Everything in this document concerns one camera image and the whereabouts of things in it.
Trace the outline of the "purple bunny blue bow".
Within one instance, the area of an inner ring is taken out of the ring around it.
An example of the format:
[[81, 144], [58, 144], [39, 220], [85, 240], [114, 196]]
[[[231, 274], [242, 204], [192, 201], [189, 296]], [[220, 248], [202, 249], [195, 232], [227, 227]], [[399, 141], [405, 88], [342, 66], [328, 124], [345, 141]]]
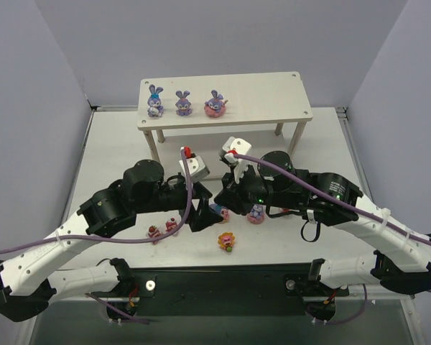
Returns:
[[163, 115], [164, 107], [160, 98], [163, 87], [149, 85], [150, 96], [147, 100], [147, 113], [150, 117], [161, 117]]

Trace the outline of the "purple bunny sitting toy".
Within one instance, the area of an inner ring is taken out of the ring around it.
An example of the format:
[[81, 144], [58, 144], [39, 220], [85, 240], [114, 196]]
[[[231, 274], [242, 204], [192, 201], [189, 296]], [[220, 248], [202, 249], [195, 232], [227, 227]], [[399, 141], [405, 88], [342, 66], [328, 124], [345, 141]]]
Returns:
[[178, 100], [175, 104], [177, 107], [176, 114], [178, 116], [189, 116], [192, 113], [191, 102], [187, 99], [190, 95], [189, 91], [176, 91]]

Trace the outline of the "small purple bunny with strawberry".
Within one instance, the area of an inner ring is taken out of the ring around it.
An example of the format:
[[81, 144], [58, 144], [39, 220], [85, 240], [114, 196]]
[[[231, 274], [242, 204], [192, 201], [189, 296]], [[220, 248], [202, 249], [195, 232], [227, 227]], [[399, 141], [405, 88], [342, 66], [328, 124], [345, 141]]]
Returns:
[[216, 204], [216, 203], [213, 203], [213, 204], [210, 204], [210, 208], [213, 209], [217, 213], [221, 213], [223, 207]]

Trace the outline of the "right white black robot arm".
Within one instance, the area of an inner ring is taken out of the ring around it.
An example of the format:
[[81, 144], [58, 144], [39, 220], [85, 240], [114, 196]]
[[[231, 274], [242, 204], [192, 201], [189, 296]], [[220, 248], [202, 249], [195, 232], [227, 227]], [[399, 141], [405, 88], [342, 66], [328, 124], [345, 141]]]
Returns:
[[314, 260], [308, 281], [331, 289], [380, 284], [404, 295], [431, 290], [431, 234], [407, 228], [343, 176], [297, 170], [283, 151], [258, 159], [230, 149], [221, 153], [221, 161], [231, 170], [215, 201], [230, 211], [246, 215], [255, 205], [278, 208], [277, 218], [293, 214], [373, 247], [358, 257]]

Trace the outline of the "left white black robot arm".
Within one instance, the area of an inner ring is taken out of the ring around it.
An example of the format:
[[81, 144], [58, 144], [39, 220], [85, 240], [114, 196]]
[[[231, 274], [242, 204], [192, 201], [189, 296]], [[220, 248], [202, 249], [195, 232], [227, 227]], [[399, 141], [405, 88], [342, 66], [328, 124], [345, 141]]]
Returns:
[[200, 183], [181, 175], [164, 179], [154, 160], [141, 160], [122, 179], [100, 190], [42, 243], [8, 260], [0, 260], [0, 314], [28, 320], [51, 303], [86, 293], [125, 297], [137, 287], [124, 259], [105, 259], [94, 267], [63, 270], [71, 259], [103, 239], [131, 228], [137, 215], [179, 211], [181, 223], [201, 231], [223, 217], [209, 206], [212, 196]]

